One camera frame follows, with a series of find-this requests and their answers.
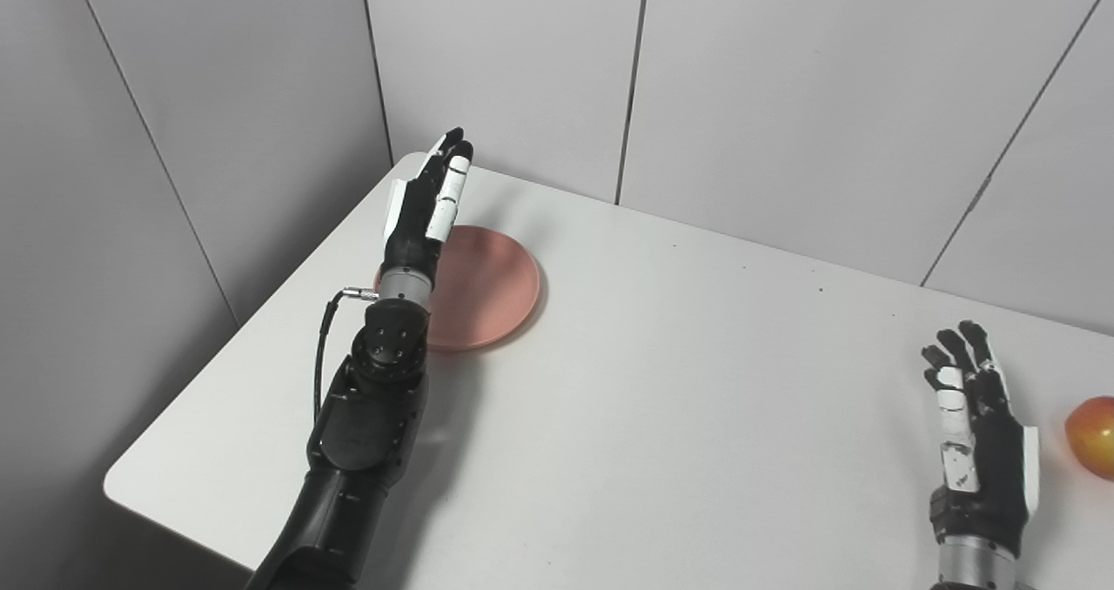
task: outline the pink plate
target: pink plate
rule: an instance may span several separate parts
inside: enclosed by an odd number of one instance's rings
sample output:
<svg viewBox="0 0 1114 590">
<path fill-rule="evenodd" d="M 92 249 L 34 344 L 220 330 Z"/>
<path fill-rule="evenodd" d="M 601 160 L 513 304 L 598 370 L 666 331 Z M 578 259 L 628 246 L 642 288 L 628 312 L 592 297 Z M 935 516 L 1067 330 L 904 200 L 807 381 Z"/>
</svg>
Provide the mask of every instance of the pink plate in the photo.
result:
<svg viewBox="0 0 1114 590">
<path fill-rule="evenodd" d="M 467 351 L 501 340 L 529 317 L 540 288 L 538 265 L 514 237 L 453 226 L 437 266 L 429 347 Z"/>
</svg>

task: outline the silver metal joint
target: silver metal joint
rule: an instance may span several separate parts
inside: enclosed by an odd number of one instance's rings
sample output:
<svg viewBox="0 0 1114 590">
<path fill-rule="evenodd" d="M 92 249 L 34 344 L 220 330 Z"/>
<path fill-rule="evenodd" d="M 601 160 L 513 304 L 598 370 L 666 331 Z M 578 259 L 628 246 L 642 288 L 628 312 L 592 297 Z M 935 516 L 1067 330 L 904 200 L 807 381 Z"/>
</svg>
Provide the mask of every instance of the silver metal joint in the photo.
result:
<svg viewBox="0 0 1114 590">
<path fill-rule="evenodd" d="M 1017 562 L 1006 547 L 978 535 L 947 535 L 940 544 L 940 581 L 985 590 L 1014 590 Z"/>
<path fill-rule="evenodd" d="M 417 302 L 429 309 L 429 296 L 433 292 L 432 281 L 417 269 L 392 268 L 379 277 L 379 298 L 393 299 L 401 297 Z"/>
<path fill-rule="evenodd" d="M 371 288 L 344 288 L 341 289 L 342 295 L 350 297 L 350 299 L 360 301 L 379 301 L 379 293 Z"/>
</svg>

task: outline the table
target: table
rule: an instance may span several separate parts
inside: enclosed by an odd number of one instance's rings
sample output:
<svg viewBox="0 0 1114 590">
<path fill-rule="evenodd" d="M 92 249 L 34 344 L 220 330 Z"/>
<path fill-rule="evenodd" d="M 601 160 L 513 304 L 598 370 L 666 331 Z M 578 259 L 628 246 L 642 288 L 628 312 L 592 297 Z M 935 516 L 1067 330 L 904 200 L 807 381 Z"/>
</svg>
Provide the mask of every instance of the table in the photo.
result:
<svg viewBox="0 0 1114 590">
<path fill-rule="evenodd" d="M 382 259 L 409 155 L 108 471 L 105 492 L 254 568 L 306 471 L 323 305 Z M 375 589 L 925 590 L 941 482 L 919 357 L 986 325 L 1015 411 L 1043 432 L 1020 579 L 1114 579 L 1114 484 L 1062 423 L 1112 394 L 1114 337 L 795 256 L 473 167 L 458 224 L 505 230 L 544 274 L 501 344 L 434 355 Z M 342 305 L 325 376 L 361 325 Z"/>
</svg>

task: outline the robotic hand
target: robotic hand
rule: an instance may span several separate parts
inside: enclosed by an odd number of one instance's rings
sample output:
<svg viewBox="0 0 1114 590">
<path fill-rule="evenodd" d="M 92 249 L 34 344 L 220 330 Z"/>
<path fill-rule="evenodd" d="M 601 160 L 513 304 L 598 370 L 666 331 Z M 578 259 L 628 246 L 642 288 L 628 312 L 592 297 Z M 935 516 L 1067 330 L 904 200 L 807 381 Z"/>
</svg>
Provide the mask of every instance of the robotic hand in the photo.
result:
<svg viewBox="0 0 1114 590">
<path fill-rule="evenodd" d="M 245 590 L 348 590 L 362 573 L 379 511 L 405 472 L 426 405 L 428 302 L 471 165 L 472 146 L 463 137 L 460 127 L 448 131 L 417 177 L 394 181 L 378 292 L 341 289 L 325 308 L 310 472 Z M 322 404 L 324 337 L 342 297 L 371 304 Z"/>
<path fill-rule="evenodd" d="M 937 333 L 947 353 L 938 345 L 921 351 L 944 424 L 945 483 L 932 493 L 929 517 L 940 544 L 932 590 L 1014 590 L 1022 531 L 1039 495 L 1037 430 L 1014 419 L 985 330 L 962 321 L 959 333 Z"/>
</svg>

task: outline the apple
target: apple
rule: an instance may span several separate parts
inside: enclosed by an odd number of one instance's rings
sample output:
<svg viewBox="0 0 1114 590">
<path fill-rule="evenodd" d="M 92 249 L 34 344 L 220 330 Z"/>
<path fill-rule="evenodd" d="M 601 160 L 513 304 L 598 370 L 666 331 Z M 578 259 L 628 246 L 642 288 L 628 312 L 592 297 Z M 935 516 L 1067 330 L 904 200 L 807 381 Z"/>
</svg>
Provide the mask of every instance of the apple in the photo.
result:
<svg viewBox="0 0 1114 590">
<path fill-rule="evenodd" d="M 1083 401 L 1064 421 L 1075 459 L 1096 475 L 1114 481 L 1114 396 Z"/>
</svg>

